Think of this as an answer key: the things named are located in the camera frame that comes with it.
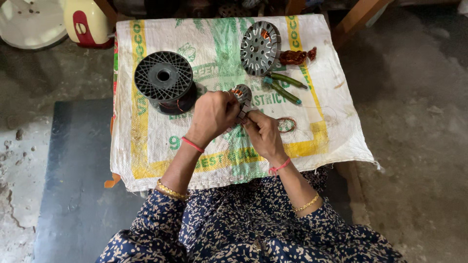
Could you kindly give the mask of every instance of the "gold bangle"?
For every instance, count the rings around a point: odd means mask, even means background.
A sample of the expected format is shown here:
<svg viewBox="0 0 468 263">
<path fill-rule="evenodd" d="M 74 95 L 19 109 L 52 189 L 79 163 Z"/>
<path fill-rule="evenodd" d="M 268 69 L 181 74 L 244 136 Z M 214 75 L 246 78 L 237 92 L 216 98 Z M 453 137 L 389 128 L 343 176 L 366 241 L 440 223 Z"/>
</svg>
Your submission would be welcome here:
<svg viewBox="0 0 468 263">
<path fill-rule="evenodd" d="M 172 195 L 173 197 L 176 197 L 176 198 L 179 198 L 179 199 L 182 199 L 182 200 L 187 200 L 190 196 L 190 194 L 186 194 L 186 195 L 181 195 L 179 193 L 176 193 L 174 191 L 172 191 L 171 189 L 167 188 L 166 186 L 164 186 L 162 183 L 161 183 L 161 179 L 158 179 L 158 182 L 156 183 L 156 186 L 159 187 L 161 190 L 163 190 L 164 192 L 166 192 L 167 194 L 170 194 Z"/>
<path fill-rule="evenodd" d="M 305 206 L 302 206 L 302 207 L 299 207 L 299 208 L 295 208 L 293 206 L 292 209 L 294 210 L 294 212 L 302 211 L 302 210 L 308 208 L 309 206 L 311 206 L 313 203 L 315 203 L 318 198 L 319 198 L 319 193 L 317 193 L 315 195 L 315 197 L 312 199 L 312 201 L 308 202 Z"/>
</svg>

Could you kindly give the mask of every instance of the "navy floral dress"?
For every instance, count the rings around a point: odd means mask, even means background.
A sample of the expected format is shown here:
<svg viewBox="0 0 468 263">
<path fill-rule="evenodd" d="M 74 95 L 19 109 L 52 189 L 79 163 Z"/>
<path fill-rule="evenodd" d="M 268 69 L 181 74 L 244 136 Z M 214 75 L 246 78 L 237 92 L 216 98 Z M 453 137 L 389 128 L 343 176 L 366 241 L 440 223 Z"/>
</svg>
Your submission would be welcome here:
<svg viewBox="0 0 468 263">
<path fill-rule="evenodd" d="M 325 168 L 303 173 L 323 190 Z M 327 198 L 297 218 L 281 180 L 193 190 L 187 202 L 152 191 L 130 230 L 96 262 L 404 262 L 379 233 L 350 226 Z"/>
</svg>

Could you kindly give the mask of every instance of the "woman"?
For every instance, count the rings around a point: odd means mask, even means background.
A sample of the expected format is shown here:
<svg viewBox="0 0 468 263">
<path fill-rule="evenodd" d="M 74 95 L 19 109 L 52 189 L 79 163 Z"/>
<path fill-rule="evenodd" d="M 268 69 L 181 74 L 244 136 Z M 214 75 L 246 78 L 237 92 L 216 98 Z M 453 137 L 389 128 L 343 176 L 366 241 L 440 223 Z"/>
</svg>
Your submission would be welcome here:
<svg viewBox="0 0 468 263">
<path fill-rule="evenodd" d="M 230 92 L 198 99 L 192 125 L 158 186 L 130 230 L 115 234 L 96 262 L 403 262 L 379 233 L 344 223 L 290 162 L 277 121 L 257 110 L 242 126 L 279 179 L 193 191 L 188 198 L 203 149 L 238 113 Z"/>
</svg>

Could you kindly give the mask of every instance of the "black plastic spool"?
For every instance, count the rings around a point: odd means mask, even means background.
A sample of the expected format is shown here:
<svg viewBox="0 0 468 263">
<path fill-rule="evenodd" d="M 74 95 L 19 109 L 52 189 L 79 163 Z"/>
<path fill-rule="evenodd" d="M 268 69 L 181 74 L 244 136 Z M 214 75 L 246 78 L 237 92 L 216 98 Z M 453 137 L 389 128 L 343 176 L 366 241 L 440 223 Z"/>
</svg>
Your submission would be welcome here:
<svg viewBox="0 0 468 263">
<path fill-rule="evenodd" d="M 197 100 L 192 68 L 181 55 L 158 51 L 146 56 L 135 69 L 138 91 L 160 113 L 179 115 L 189 111 Z"/>
</svg>

